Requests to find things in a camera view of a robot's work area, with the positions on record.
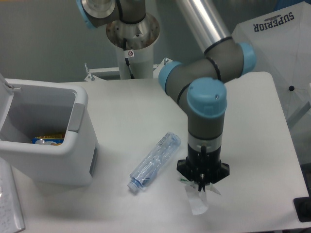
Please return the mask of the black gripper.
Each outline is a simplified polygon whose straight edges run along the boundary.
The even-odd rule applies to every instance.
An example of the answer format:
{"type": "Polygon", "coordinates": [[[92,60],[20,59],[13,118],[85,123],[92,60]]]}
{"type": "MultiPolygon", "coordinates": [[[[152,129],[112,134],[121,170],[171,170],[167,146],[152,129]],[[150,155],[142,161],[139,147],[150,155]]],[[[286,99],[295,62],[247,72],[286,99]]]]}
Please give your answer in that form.
{"type": "Polygon", "coordinates": [[[206,190],[206,186],[215,184],[230,174],[229,164],[220,159],[221,147],[208,151],[202,146],[198,151],[188,144],[188,155],[178,160],[177,171],[190,183],[198,185],[198,191],[206,190]]]}

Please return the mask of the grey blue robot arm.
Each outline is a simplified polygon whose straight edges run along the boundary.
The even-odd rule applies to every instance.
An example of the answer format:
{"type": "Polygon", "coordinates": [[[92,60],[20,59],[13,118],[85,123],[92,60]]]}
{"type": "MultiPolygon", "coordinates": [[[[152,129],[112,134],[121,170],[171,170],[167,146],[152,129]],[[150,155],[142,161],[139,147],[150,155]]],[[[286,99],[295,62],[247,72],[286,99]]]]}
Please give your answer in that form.
{"type": "MultiPolygon", "coordinates": [[[[90,28],[106,27],[118,54],[122,79],[149,78],[153,72],[152,45],[159,23],[146,12],[143,0],[79,0],[78,9],[90,28]]],[[[177,170],[199,191],[229,175],[220,159],[227,107],[225,83],[250,72],[256,55],[247,43],[236,43],[210,0],[179,0],[181,10],[204,58],[190,65],[172,61],[158,81],[188,117],[188,154],[177,170]]]]}

